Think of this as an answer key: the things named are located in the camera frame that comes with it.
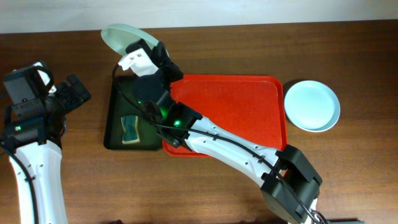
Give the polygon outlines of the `light blue round plate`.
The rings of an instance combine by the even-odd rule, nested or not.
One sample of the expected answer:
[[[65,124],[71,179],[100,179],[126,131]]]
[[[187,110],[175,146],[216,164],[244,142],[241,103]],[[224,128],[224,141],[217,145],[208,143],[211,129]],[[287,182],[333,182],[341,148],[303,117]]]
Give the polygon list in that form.
[[[292,85],[284,98],[285,107],[315,107],[334,105],[340,109],[340,102],[335,92],[325,84],[305,80]]]

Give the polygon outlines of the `green yellow sponge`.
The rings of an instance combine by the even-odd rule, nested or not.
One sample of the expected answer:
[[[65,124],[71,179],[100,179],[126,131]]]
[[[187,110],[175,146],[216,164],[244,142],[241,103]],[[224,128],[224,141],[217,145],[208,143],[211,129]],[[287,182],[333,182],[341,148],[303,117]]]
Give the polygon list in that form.
[[[135,144],[140,142],[138,132],[138,117],[134,115],[123,116],[121,118],[123,129],[122,143]]]

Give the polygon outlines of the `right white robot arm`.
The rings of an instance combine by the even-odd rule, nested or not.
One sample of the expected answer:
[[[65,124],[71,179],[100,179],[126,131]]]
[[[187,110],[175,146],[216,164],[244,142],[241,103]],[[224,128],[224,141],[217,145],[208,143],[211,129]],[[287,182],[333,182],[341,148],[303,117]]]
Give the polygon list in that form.
[[[172,82],[183,78],[162,42],[139,39],[122,48],[119,64],[136,75],[133,96],[142,117],[170,145],[214,157],[260,187],[266,205],[288,223],[326,223],[315,209],[322,178],[302,151],[261,146],[236,136],[171,97]]]

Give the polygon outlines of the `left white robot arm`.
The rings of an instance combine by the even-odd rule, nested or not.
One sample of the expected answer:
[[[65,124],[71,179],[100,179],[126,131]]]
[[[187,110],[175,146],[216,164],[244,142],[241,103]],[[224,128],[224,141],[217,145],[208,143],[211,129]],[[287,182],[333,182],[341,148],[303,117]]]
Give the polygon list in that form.
[[[21,223],[67,223],[61,138],[66,115],[90,98],[78,77],[69,75],[55,92],[6,108],[1,147],[14,169]]]

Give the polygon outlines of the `mint green round plate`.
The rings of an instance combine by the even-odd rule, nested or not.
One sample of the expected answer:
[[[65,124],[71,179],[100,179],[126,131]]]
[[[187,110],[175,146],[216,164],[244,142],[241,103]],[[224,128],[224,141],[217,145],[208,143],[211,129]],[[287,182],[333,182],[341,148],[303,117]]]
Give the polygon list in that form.
[[[110,24],[101,31],[105,44],[119,55],[126,55],[126,48],[139,40],[144,40],[150,49],[159,41],[145,31],[126,24]]]

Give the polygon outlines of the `white round plate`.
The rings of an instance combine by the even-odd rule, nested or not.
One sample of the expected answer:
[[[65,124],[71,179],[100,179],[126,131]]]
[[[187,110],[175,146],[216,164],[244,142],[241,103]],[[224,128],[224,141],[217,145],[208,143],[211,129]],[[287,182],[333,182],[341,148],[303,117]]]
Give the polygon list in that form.
[[[334,105],[315,107],[285,107],[290,121],[298,128],[320,133],[331,129],[340,118],[340,109]]]

